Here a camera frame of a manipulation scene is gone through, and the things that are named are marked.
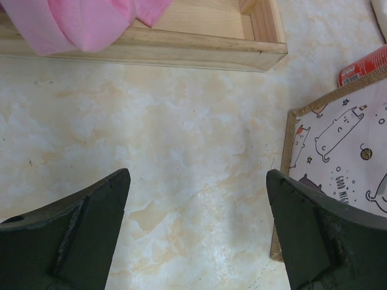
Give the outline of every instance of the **wooden box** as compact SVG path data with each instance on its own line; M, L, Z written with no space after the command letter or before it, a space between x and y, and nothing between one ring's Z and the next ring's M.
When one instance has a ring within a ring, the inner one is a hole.
M287 52L277 0L174 0L154 28L136 21L101 52L50 57L266 71ZM0 55L36 56L5 13Z

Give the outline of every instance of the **cartoon cat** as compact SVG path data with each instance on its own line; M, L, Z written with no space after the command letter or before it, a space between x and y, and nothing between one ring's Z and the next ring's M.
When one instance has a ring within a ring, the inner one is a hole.
M328 104L327 104L327 105L324 105L324 106L321 106L321 107L319 107L319 108L313 110L313 112L317 115L317 118L321 118L321 117L322 117L321 112L324 111L324 109L326 108L326 106L328 106Z
M300 157L302 148L305 147L305 139L308 137L309 131L310 127L308 129L304 129L302 125L299 126L293 141L293 152L295 152L296 158L290 161L290 168L296 168L297 160Z
M303 178L301 178L298 182L301 182L303 185L306 185L310 189L314 189L323 195L326 195L325 192L321 190L322 185L317 186L312 180L308 179L308 174L306 173Z
M379 184L375 196L371 196L371 191L368 190L365 198L370 202L375 202L381 211L387 213L387 174L383 177Z
M327 163L330 159L327 155L355 128L363 119L364 114L357 115L354 111L357 107L349 109L338 119L333 120L320 136L314 140L316 142L316 151L322 156L322 161Z

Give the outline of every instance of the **white object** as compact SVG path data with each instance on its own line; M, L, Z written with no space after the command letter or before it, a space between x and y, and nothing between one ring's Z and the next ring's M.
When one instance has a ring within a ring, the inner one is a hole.
M387 0L371 0L376 14L377 22L387 40Z

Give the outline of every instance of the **burlap trim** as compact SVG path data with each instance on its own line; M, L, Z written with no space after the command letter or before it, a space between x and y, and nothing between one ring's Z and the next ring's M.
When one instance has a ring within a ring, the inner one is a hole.
M387 65L378 69L377 71L373 71L372 73L361 77L360 79L352 82L346 86L342 86L333 92L311 102L309 105L306 105L303 108L290 110L288 113L288 120L286 124L285 131L285 141L284 141L284 150L282 152L282 162L281 162L281 171L285 174L289 174L289 166L290 166L290 158L291 151L293 147L293 137L294 130L296 127L296 119L297 117L303 116L321 106L325 106L333 101L336 101L348 94L356 92L366 86L369 86L373 83L378 82L379 80L383 80L387 78ZM273 229L273 237L272 237L272 246L270 248L270 258L275 261L283 262L284 258L282 256L281 245L278 241L277 231L274 226Z

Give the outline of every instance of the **cat print fabric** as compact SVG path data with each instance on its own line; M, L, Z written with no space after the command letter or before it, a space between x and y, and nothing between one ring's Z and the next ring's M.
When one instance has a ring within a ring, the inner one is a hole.
M297 117L289 176L387 218L387 79Z

